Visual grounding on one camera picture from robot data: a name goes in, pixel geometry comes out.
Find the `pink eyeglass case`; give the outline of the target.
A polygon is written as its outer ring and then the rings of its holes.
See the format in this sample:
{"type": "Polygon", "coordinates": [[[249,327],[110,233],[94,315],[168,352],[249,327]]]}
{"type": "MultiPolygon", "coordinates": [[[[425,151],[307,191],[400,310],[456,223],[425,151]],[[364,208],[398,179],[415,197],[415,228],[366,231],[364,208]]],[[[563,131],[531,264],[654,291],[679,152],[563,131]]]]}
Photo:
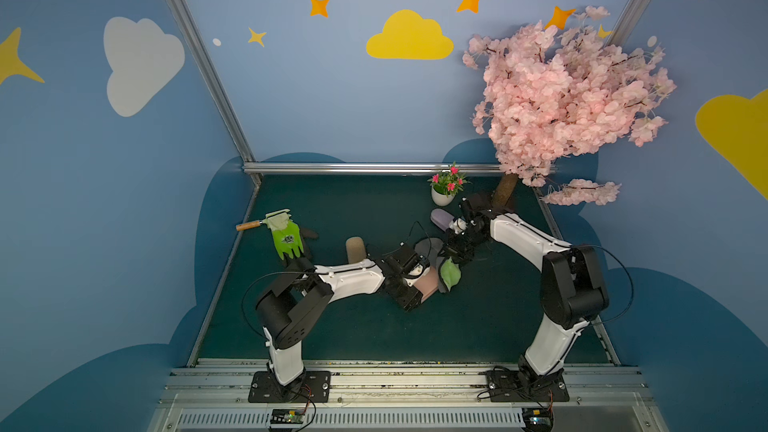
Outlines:
{"type": "Polygon", "coordinates": [[[414,284],[422,294],[421,302],[426,302],[432,295],[439,291],[439,274],[433,269],[422,275],[414,284]]]}

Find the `grey green microfibre cloth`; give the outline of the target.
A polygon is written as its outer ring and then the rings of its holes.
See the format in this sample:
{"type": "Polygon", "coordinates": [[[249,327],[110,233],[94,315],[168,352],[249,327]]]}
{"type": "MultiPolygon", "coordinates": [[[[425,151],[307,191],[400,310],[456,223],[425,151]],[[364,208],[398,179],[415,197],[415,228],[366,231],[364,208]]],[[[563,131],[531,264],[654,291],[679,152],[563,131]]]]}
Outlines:
{"type": "Polygon", "coordinates": [[[425,238],[417,242],[414,249],[417,254],[426,257],[429,261],[429,267],[422,275],[429,268],[433,268],[439,274],[439,293],[449,293],[460,282],[462,271],[459,263],[456,262],[458,256],[451,255],[449,247],[442,240],[425,238]]]}

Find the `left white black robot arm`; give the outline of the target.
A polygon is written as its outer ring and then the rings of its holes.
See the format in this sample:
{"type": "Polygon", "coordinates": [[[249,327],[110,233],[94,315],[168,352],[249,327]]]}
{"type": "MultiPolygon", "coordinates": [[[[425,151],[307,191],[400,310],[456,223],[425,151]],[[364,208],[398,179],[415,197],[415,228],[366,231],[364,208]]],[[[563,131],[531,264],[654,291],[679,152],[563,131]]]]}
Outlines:
{"type": "Polygon", "coordinates": [[[424,299],[417,283],[432,272],[428,257],[406,243],[379,258],[344,265],[315,265],[300,256],[287,266],[255,305],[269,351],[268,371],[281,386],[305,372],[302,341],[331,303],[384,291],[410,311],[424,299]]]}

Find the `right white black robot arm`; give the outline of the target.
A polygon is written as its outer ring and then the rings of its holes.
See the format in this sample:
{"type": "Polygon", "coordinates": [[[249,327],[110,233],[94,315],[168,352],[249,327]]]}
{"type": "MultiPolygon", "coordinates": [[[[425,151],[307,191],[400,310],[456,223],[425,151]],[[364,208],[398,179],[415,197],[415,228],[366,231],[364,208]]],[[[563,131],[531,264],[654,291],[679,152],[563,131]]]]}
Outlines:
{"type": "Polygon", "coordinates": [[[473,258],[477,246],[493,240],[540,272],[543,317],[520,359],[519,377],[531,385],[555,380],[576,340],[610,303],[595,248],[553,237],[513,212],[492,208],[479,193],[463,198],[460,211],[458,217],[440,208],[430,214],[444,233],[441,255],[445,259],[464,264],[473,258]]]}

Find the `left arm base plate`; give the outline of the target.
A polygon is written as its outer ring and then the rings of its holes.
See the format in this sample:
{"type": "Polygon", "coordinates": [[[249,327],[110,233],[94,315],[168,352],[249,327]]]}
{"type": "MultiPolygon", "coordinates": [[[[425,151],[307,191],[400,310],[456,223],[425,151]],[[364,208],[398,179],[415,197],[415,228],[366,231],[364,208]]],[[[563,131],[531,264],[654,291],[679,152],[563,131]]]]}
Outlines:
{"type": "Polygon", "coordinates": [[[247,400],[249,403],[327,403],[332,374],[329,371],[304,371],[287,385],[281,385],[272,371],[259,371],[253,376],[247,400]]]}

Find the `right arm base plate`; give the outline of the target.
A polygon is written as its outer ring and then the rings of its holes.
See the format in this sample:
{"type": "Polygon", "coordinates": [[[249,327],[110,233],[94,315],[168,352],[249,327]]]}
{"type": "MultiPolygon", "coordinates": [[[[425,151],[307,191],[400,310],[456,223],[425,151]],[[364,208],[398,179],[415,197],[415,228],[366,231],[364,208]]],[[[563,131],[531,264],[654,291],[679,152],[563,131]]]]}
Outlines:
{"type": "Polygon", "coordinates": [[[484,372],[487,394],[492,402],[568,402],[570,395],[563,370],[545,376],[500,366],[484,372]]]}

